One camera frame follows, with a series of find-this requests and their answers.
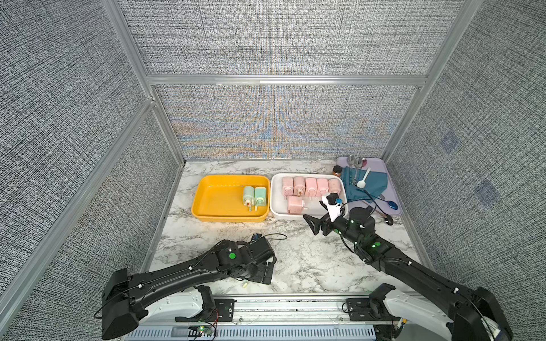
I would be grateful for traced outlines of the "pink sharpener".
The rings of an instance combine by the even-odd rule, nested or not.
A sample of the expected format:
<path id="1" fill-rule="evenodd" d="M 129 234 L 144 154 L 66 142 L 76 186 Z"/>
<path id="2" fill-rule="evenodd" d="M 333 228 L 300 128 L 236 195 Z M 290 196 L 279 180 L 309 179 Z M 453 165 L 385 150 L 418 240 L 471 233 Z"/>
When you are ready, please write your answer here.
<path id="1" fill-rule="evenodd" d="M 342 183 L 339 178 L 328 179 L 328 191 L 329 193 L 335 193 L 339 195 L 342 190 Z"/>
<path id="2" fill-rule="evenodd" d="M 287 212 L 290 215 L 300 215 L 307 209 L 303 197 L 289 196 L 287 198 Z"/>
<path id="3" fill-rule="evenodd" d="M 294 181 L 294 195 L 301 197 L 304 196 L 306 192 L 306 180 L 303 176 L 296 176 L 293 179 Z"/>
<path id="4" fill-rule="evenodd" d="M 314 200 L 314 198 L 317 196 L 317 193 L 318 193 L 317 179 L 305 178 L 305 186 L 306 186 L 305 196 L 310 200 Z"/>
<path id="5" fill-rule="evenodd" d="M 317 197 L 323 197 L 330 193 L 327 178 L 317 178 Z"/>
<path id="6" fill-rule="evenodd" d="M 294 179 L 292 177 L 283 177 L 282 179 L 282 195 L 285 200 L 294 194 Z"/>

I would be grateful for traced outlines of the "pink sharpener front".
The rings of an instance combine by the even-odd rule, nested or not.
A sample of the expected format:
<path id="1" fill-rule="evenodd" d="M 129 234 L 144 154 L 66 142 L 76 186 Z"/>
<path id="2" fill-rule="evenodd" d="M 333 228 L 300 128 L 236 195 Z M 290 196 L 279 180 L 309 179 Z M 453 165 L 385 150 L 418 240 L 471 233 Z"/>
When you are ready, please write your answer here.
<path id="1" fill-rule="evenodd" d="M 307 209 L 303 197 L 289 196 L 287 198 L 287 212 L 290 215 L 300 215 Z"/>

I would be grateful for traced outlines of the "white storage box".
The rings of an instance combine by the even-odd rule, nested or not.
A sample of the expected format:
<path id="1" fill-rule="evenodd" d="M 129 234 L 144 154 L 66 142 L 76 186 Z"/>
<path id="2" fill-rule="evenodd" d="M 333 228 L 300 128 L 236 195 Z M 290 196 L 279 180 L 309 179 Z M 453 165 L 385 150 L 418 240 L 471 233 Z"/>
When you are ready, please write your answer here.
<path id="1" fill-rule="evenodd" d="M 273 216 L 279 220 L 300 220 L 303 221 L 303 214 L 309 214 L 316 217 L 321 217 L 324 215 L 327 210 L 321 206 L 320 198 L 315 197 L 314 200 L 310 200 L 307 197 L 303 197 L 307 209 L 304 210 L 303 213 L 300 215 L 290 215 L 287 212 L 287 200 L 284 199 L 282 195 L 282 179 L 283 177 L 296 177 L 296 176 L 303 176 L 305 178 L 338 178 L 334 175 L 328 175 L 328 174 L 315 174 L 315 173 L 278 173 L 272 177 L 271 183 L 270 183 L 270 210 L 273 214 Z M 342 183 L 342 190 L 339 194 L 339 197 L 343 200 L 344 203 L 347 203 L 348 200 L 346 198 L 345 188 Z"/>

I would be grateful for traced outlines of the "green sharpener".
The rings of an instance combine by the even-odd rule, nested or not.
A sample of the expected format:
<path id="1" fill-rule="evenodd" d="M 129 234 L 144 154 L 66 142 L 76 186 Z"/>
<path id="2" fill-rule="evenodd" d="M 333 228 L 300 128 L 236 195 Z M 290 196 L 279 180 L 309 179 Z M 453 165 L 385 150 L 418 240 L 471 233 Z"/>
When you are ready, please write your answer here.
<path id="1" fill-rule="evenodd" d="M 253 209 L 255 205 L 255 188 L 252 186 L 245 186 L 243 188 L 243 204 L 249 211 Z"/>
<path id="2" fill-rule="evenodd" d="M 258 210 L 259 207 L 267 206 L 267 188 L 263 186 L 254 189 L 254 207 Z"/>

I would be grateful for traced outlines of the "yellow storage box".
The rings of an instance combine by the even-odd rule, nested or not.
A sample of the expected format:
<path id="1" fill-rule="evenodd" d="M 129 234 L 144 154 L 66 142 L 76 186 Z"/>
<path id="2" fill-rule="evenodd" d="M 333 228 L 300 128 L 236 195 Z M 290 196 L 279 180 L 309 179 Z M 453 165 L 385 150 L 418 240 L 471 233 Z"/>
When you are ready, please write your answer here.
<path id="1" fill-rule="evenodd" d="M 243 188 L 267 188 L 267 206 L 251 211 L 243 204 Z M 212 175 L 200 180 L 191 207 L 202 222 L 261 223 L 269 213 L 270 180 L 259 175 Z"/>

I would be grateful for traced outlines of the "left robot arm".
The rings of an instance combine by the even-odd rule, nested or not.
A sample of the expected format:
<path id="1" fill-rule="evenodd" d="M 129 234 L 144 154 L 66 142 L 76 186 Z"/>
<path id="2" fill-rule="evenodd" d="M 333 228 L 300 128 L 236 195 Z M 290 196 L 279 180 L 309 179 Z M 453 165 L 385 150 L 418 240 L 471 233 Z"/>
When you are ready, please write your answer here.
<path id="1" fill-rule="evenodd" d="M 102 339 L 122 337 L 139 326 L 153 303 L 188 288 L 239 278 L 270 285 L 277 257 L 267 239 L 221 240 L 202 255 L 159 271 L 115 271 L 102 292 Z"/>

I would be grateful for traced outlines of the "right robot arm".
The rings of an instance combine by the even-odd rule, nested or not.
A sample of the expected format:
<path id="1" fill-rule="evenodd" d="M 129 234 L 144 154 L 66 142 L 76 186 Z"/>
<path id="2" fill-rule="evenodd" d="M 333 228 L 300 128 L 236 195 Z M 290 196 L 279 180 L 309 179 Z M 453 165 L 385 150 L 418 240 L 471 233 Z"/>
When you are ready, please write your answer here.
<path id="1" fill-rule="evenodd" d="M 512 340 L 513 331 L 495 295 L 483 287 L 470 289 L 408 257 L 375 231 L 369 207 L 355 207 L 347 218 L 328 206 L 321 218 L 305 215 L 314 234 L 338 234 L 364 263 L 394 277 L 421 295 L 411 299 L 389 284 L 369 296 L 373 309 L 406 319 L 445 340 Z"/>

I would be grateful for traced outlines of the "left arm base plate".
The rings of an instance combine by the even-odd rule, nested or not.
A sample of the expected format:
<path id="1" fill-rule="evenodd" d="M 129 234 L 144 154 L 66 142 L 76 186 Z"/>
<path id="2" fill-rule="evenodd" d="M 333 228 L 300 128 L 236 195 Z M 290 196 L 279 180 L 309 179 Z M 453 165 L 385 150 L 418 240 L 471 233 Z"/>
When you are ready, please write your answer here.
<path id="1" fill-rule="evenodd" d="M 235 311 L 234 299 L 215 299 L 214 303 L 205 302 L 202 305 L 202 311 L 192 318 L 176 316 L 175 321 L 178 323 L 185 322 L 232 322 Z"/>

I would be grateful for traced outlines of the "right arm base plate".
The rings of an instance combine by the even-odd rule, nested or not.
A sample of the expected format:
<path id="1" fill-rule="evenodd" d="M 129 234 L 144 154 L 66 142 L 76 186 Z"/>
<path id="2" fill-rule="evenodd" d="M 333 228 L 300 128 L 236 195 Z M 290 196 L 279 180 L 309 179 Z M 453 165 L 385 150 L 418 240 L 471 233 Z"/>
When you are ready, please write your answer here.
<path id="1" fill-rule="evenodd" d="M 375 321 L 369 298 L 347 298 L 342 309 L 348 314 L 350 321 Z"/>

